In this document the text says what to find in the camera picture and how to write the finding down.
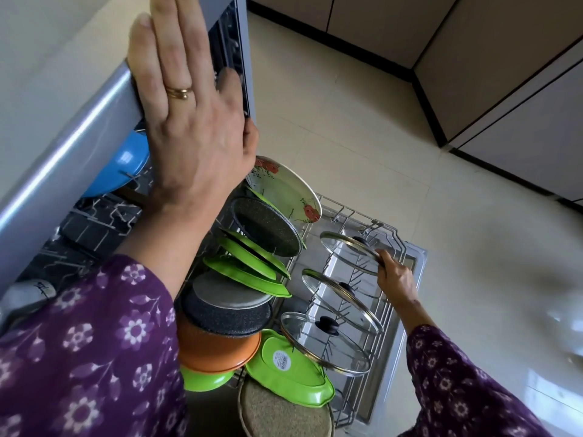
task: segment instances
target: fingernail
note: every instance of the fingernail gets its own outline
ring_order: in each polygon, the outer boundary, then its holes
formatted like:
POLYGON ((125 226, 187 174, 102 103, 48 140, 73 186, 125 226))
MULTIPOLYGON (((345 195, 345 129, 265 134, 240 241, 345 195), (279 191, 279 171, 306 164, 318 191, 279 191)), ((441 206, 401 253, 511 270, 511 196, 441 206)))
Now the fingernail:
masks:
POLYGON ((138 23, 140 23, 144 27, 150 27, 152 25, 152 18, 150 14, 146 12, 142 12, 138 15, 138 23))

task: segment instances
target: tiled floor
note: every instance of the tiled floor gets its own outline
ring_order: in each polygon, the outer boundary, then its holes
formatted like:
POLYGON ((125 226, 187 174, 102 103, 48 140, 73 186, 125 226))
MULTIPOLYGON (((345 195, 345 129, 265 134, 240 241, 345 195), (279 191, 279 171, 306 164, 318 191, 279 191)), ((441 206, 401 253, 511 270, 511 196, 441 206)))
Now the tiled floor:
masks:
MULTIPOLYGON (((583 436, 583 358, 567 352, 583 353, 583 217, 440 151, 408 83, 252 14, 249 27, 261 153, 427 249, 437 324, 553 434, 583 436)), ((373 435, 418 411, 401 359, 373 435)))

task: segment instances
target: blue bowl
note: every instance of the blue bowl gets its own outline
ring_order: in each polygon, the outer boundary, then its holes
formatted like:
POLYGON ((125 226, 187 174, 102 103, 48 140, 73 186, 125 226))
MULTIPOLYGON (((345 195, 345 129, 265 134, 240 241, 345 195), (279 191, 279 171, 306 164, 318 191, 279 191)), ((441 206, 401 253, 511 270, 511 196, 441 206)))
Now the blue bowl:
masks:
POLYGON ((132 180, 129 175, 135 176, 140 173, 149 156, 148 138, 143 133, 133 131, 99 172, 82 198, 105 195, 123 187, 132 180))

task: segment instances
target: cabinet door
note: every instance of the cabinet door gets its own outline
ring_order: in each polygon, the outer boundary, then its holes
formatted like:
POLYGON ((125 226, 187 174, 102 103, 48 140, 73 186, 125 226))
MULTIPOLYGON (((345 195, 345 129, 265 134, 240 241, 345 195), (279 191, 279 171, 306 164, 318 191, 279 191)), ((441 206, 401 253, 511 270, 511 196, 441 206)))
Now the cabinet door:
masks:
POLYGON ((583 34, 583 0, 459 0, 415 73, 454 138, 583 34))
POLYGON ((252 0, 322 31, 326 30, 332 0, 252 0))
POLYGON ((567 199, 583 196, 583 63, 460 150, 567 199))
POLYGON ((328 33, 411 68, 455 0, 334 0, 328 33))

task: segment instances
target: orange bowl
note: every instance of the orange bowl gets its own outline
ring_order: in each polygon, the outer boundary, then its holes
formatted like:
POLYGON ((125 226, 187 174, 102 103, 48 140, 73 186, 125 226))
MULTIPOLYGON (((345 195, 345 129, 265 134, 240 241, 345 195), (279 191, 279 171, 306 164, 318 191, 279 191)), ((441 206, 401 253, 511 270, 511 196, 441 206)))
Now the orange bowl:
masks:
POLYGON ((261 332, 249 337, 226 337, 197 328, 183 313, 176 319, 180 364, 205 374, 221 374, 245 365, 261 344, 261 332))

